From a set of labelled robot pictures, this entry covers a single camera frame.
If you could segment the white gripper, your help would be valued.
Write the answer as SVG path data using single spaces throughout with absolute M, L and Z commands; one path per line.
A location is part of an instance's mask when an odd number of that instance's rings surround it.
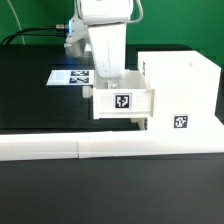
M 92 25 L 88 34 L 97 75 L 108 89 L 118 88 L 125 71 L 126 23 Z

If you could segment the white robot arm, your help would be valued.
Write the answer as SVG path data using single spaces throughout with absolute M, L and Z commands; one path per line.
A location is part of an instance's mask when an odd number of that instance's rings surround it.
M 117 88 L 125 74 L 127 25 L 142 19 L 141 0 L 74 0 L 64 47 L 76 58 L 89 44 L 96 75 Z

